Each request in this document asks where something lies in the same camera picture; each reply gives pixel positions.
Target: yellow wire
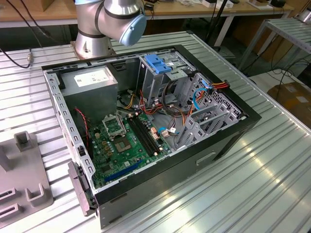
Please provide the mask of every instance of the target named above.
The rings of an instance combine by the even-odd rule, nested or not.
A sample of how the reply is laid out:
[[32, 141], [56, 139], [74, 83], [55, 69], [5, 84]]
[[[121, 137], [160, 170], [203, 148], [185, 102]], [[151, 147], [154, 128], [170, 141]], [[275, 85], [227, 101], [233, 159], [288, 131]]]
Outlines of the yellow wire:
[[130, 107], [132, 107], [134, 97], [135, 97], [135, 95], [132, 94], [130, 103], [126, 107], [124, 107], [124, 109], [129, 109]]
[[220, 84], [224, 84], [225, 82], [222, 83], [212, 83], [212, 85], [220, 85]]

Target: table leg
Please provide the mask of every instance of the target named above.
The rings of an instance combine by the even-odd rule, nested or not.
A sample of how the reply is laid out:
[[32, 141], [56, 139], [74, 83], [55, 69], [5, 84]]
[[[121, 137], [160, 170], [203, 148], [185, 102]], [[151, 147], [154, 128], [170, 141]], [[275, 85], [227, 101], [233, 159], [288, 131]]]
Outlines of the table leg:
[[242, 69], [244, 63], [246, 62], [249, 54], [253, 51], [253, 48], [255, 47], [257, 41], [259, 40], [259, 38], [261, 37], [262, 33], [264, 32], [264, 30], [266, 29], [266, 20], [264, 20], [261, 24], [261, 26], [259, 27], [257, 33], [255, 34], [254, 38], [252, 39], [251, 43], [248, 45], [247, 49], [245, 50], [242, 59], [241, 59], [241, 63], [238, 67], [239, 70]]
[[[284, 12], [284, 14], [282, 15], [281, 18], [288, 18], [289, 14], [291, 12]], [[271, 32], [269, 37], [266, 39], [266, 41], [264, 42], [264, 44], [261, 46], [259, 52], [257, 53], [258, 55], [261, 54], [271, 43], [271, 41], [273, 40], [273, 38], [275, 37], [276, 33], [275, 32]]]
[[286, 69], [286, 67], [290, 66], [292, 64], [292, 62], [294, 61], [295, 57], [300, 53], [301, 48], [297, 47], [294, 51], [294, 53], [292, 54], [292, 56], [287, 60], [286, 65], [284, 66], [284, 69]]
[[226, 33], [227, 33], [231, 23], [232, 23], [233, 18], [234, 18], [234, 16], [228, 16], [225, 19], [225, 23], [224, 23], [224, 25], [223, 25], [223, 27], [222, 27], [222, 29], [221, 29], [218, 37], [217, 37], [217, 40], [216, 40], [214, 46], [220, 46], [222, 44], [224, 37], [225, 37], [225, 35], [226, 35]]

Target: green circuit board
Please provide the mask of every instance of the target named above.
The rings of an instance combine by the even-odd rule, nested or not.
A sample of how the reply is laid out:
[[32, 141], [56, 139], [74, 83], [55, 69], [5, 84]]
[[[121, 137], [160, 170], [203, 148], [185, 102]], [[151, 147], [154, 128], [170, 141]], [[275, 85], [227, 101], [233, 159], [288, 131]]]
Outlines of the green circuit board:
[[[138, 116], [138, 119], [145, 125], [146, 132], [152, 135], [150, 128], [153, 127], [153, 125], [148, 120], [147, 116], [141, 114]], [[171, 152], [163, 138], [158, 141], [153, 139], [156, 145], [161, 148], [161, 151], [158, 155], [149, 155], [150, 153], [147, 153], [143, 144], [139, 141], [139, 137], [131, 128], [129, 119], [123, 118], [122, 122], [126, 129], [126, 135], [118, 135], [113, 139], [109, 138], [106, 127], [109, 133], [111, 133], [111, 130], [115, 131], [121, 128], [113, 121], [108, 122], [109, 126], [107, 126], [106, 123], [106, 127], [101, 124], [89, 130], [93, 147], [92, 161], [96, 169], [92, 178], [95, 188], [102, 187], [109, 182], [119, 179], [121, 176], [144, 167], [153, 161], [159, 160]]]

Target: motherboard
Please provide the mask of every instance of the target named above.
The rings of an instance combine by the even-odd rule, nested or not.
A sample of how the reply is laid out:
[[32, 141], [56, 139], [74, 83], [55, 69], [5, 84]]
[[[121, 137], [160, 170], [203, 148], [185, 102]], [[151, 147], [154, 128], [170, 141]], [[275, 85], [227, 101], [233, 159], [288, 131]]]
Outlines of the motherboard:
[[145, 114], [110, 116], [90, 129], [93, 148], [95, 188], [160, 160], [171, 153], [162, 136]]

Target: ram slot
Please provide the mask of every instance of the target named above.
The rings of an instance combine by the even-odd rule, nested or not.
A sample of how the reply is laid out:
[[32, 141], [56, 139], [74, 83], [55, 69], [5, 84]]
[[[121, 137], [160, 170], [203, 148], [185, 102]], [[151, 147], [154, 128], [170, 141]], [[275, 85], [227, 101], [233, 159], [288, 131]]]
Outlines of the ram slot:
[[140, 129], [135, 125], [135, 123], [133, 122], [132, 119], [130, 119], [128, 121], [129, 126], [131, 127], [131, 129], [134, 131], [136, 137], [138, 138], [138, 140], [140, 141], [140, 143], [142, 144], [142, 146], [145, 148], [145, 150], [147, 151], [147, 154], [149, 156], [153, 156], [153, 150], [151, 148], [151, 146], [148, 144], [148, 141], [146, 140], [146, 138], [144, 137], [144, 135], [141, 133]]
[[153, 153], [160, 152], [159, 147], [157, 146], [151, 135], [148, 133], [148, 130], [143, 126], [142, 122], [138, 118], [134, 118], [133, 121], [136, 124], [136, 126], [140, 129], [140, 131], [145, 135], [145, 138], [149, 142], [149, 145], [151, 146]]

